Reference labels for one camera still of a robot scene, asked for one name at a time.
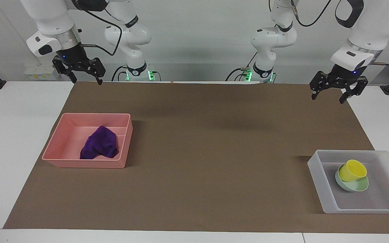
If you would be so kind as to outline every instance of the white table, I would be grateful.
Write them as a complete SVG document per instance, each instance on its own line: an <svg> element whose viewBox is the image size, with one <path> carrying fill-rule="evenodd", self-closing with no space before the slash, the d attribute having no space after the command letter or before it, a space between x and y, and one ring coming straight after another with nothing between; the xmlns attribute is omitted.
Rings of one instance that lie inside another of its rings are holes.
<svg viewBox="0 0 389 243"><path fill-rule="evenodd" d="M372 242L389 235L1 229L68 97L70 82L8 82L0 90L0 242ZM376 150L389 151L389 96L369 86L349 103Z"/></svg>

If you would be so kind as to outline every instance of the green bowl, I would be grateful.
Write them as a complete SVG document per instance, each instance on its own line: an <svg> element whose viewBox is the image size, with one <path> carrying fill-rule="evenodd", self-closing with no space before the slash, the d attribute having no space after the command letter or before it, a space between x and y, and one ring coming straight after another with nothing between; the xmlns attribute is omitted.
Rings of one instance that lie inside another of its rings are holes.
<svg viewBox="0 0 389 243"><path fill-rule="evenodd" d="M335 173L335 181L341 188L345 189L348 192L363 192L369 187L369 178L367 177L363 177L351 182L342 181L340 176L338 175L338 171L340 170L340 168L338 168Z"/></svg>

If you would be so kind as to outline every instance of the brown table surface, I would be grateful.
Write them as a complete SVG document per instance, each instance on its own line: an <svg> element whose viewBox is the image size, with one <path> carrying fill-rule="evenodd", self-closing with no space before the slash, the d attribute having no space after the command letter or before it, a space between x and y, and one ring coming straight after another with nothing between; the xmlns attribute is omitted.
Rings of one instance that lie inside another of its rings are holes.
<svg viewBox="0 0 389 243"><path fill-rule="evenodd" d="M37 160L4 228L389 233L389 214L325 214L307 161L372 150L339 90L77 83L65 112L130 113L124 169Z"/></svg>

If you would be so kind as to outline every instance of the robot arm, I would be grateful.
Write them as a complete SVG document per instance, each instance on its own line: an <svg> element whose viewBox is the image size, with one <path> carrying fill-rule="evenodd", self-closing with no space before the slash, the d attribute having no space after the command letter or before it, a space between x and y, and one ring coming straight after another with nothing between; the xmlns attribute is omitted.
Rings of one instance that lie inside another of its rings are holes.
<svg viewBox="0 0 389 243"><path fill-rule="evenodd" d="M56 52L57 55L52 60L55 69L59 74L67 75L73 83L77 81L73 71L83 71L93 75L101 84L106 70L99 58L90 60L86 56L65 2L63 0L20 0L20 2L38 27L38 31L26 41L31 52L36 56Z"/></svg>
<svg viewBox="0 0 389 243"><path fill-rule="evenodd" d="M258 57L251 68L253 79L266 81L272 75L276 54L271 49L291 46L296 41L293 28L293 6L290 0L275 0L271 8L272 28L258 29L252 38L252 45L258 51Z"/></svg>
<svg viewBox="0 0 389 243"><path fill-rule="evenodd" d="M143 53L139 47L151 42L151 34L147 26L139 21L131 0L110 0L110 14L123 23L122 38L119 48L123 51L127 62L128 78L149 78L148 64L143 58ZM120 31L118 28L108 26L105 30L106 40L113 46L117 45Z"/></svg>
<svg viewBox="0 0 389 243"><path fill-rule="evenodd" d="M328 88L346 89L340 98L360 95L368 81L361 76L367 66L374 63L389 40L389 0L347 0L352 13L347 20L337 21L351 29L346 43L333 54L334 66L329 74L319 71L310 82L315 100L319 92Z"/></svg>

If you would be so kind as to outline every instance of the pink plastic container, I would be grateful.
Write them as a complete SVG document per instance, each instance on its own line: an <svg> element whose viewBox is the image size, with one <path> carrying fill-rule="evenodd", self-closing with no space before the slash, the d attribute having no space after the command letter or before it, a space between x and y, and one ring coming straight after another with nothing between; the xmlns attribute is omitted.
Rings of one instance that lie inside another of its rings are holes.
<svg viewBox="0 0 389 243"><path fill-rule="evenodd" d="M86 140L99 126L116 134L119 153L114 158L79 159ZM124 168L132 132L130 114L64 113L42 159L60 168Z"/></svg>

